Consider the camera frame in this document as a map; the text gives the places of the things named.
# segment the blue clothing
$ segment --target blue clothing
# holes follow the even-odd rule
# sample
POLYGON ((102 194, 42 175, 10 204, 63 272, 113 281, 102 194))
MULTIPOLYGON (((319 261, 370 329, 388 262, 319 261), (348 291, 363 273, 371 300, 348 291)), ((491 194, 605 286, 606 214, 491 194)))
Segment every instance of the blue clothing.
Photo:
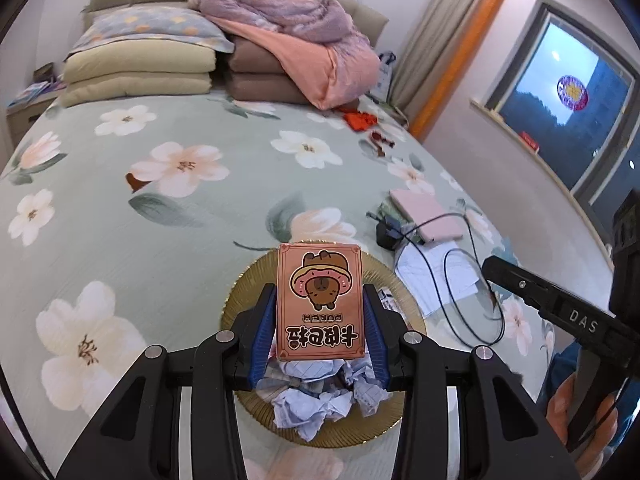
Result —
MULTIPOLYGON (((538 406, 546 415, 546 405, 549 399, 553 397, 556 390, 572 373, 575 372, 578 362, 578 352, 580 344, 578 342, 571 343, 561 353, 556 354, 551 359, 549 370, 546 373, 545 383, 542 385, 540 395, 538 396, 538 406)), ((618 430, 613 440, 609 444, 616 447, 624 438, 631 423, 633 422, 633 414, 640 399, 640 381, 632 380, 626 389, 625 394, 618 401, 618 430)))

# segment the red cloth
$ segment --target red cloth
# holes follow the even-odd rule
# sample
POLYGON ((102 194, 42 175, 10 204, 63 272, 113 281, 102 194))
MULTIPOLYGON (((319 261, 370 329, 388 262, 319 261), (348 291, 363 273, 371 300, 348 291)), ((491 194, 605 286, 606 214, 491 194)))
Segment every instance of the red cloth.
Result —
POLYGON ((342 116, 351 129, 355 132, 363 132, 378 124, 378 118, 366 112, 350 112, 342 116))

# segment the orange curtain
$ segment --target orange curtain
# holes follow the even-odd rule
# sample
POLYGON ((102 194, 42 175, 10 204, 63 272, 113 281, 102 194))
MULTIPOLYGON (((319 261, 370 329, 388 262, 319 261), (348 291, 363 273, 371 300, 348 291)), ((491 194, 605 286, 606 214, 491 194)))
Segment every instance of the orange curtain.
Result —
POLYGON ((503 1, 481 0, 478 4, 451 62, 438 81, 429 100, 409 126, 409 132, 420 142, 427 137, 429 130, 435 124, 458 82, 462 79, 503 1))

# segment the brown card box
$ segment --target brown card box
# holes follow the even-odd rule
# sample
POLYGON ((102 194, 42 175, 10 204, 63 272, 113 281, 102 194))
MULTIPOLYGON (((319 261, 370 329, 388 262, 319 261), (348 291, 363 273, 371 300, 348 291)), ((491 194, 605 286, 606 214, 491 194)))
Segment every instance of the brown card box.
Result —
POLYGON ((281 361, 364 356, 358 245, 280 245, 276 342, 281 361))

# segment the pink power bank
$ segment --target pink power bank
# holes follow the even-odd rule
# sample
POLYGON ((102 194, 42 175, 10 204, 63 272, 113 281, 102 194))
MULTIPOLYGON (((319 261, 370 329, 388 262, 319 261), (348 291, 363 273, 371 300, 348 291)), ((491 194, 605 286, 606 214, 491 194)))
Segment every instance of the pink power bank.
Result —
MULTIPOLYGON (((392 189, 389 194, 402 214, 416 225, 446 213, 438 201, 429 194, 414 193, 408 189, 392 189)), ((445 216, 423 225, 418 232, 425 242, 455 240, 462 238, 464 234, 461 221, 455 216, 445 216)))

